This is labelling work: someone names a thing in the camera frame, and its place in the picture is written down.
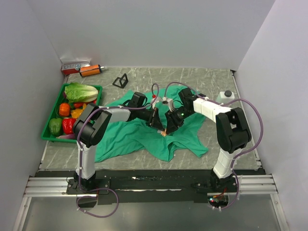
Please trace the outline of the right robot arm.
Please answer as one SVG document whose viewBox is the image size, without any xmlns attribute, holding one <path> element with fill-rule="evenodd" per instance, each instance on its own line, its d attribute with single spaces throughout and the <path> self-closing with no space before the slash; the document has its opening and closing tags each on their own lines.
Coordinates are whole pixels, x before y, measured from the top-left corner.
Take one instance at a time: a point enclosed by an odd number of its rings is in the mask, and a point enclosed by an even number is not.
<svg viewBox="0 0 308 231">
<path fill-rule="evenodd" d="M 182 106 L 175 108 L 171 99 L 164 97 L 168 104 L 166 134 L 169 135 L 183 126 L 184 120 L 193 114 L 200 114 L 216 124 L 220 151 L 216 164 L 211 170 L 209 186 L 216 192 L 222 191 L 236 181 L 232 179 L 236 155 L 240 154 L 251 141 L 252 135 L 240 107 L 230 108 L 210 100 L 203 94 L 192 93 L 190 88 L 179 92 Z"/>
</svg>

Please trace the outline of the gold brooch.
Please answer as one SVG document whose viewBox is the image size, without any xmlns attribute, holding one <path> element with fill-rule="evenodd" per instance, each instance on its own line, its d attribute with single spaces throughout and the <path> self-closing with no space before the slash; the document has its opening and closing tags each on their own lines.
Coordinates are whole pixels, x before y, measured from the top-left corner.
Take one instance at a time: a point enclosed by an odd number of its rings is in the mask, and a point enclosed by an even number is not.
<svg viewBox="0 0 308 231">
<path fill-rule="evenodd" d="M 167 135 L 166 130 L 161 131 L 161 135 L 165 137 Z"/>
</svg>

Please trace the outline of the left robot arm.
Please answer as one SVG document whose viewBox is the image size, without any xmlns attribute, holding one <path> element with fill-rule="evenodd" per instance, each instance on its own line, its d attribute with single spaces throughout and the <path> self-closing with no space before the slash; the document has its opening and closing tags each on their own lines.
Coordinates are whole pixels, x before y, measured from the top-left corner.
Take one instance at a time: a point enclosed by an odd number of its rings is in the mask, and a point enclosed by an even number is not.
<svg viewBox="0 0 308 231">
<path fill-rule="evenodd" d="M 74 180 L 83 193 L 90 193 L 95 189 L 96 146 L 110 123 L 129 122 L 138 118 L 151 128 L 163 130 L 158 108 L 155 106 L 158 95 L 146 104 L 145 99 L 144 94 L 136 92 L 130 100 L 117 106 L 103 107 L 90 103 L 74 123 L 73 134 L 79 152 Z"/>
</svg>

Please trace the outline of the green garment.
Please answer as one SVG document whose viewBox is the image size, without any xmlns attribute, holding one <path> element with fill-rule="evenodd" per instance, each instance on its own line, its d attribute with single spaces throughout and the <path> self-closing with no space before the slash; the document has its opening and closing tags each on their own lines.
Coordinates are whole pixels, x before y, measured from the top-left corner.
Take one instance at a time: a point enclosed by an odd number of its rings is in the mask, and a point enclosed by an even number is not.
<svg viewBox="0 0 308 231">
<path fill-rule="evenodd" d="M 173 159 L 176 150 L 189 150 L 197 157 L 202 157 L 209 150 L 197 135 L 204 121 L 205 116 L 193 114 L 184 120 L 182 127 L 167 136 L 162 136 L 158 130 L 138 118 L 129 122 L 110 123 L 97 145 L 95 162 L 139 150 L 147 150 L 152 156 L 166 162 Z"/>
</svg>

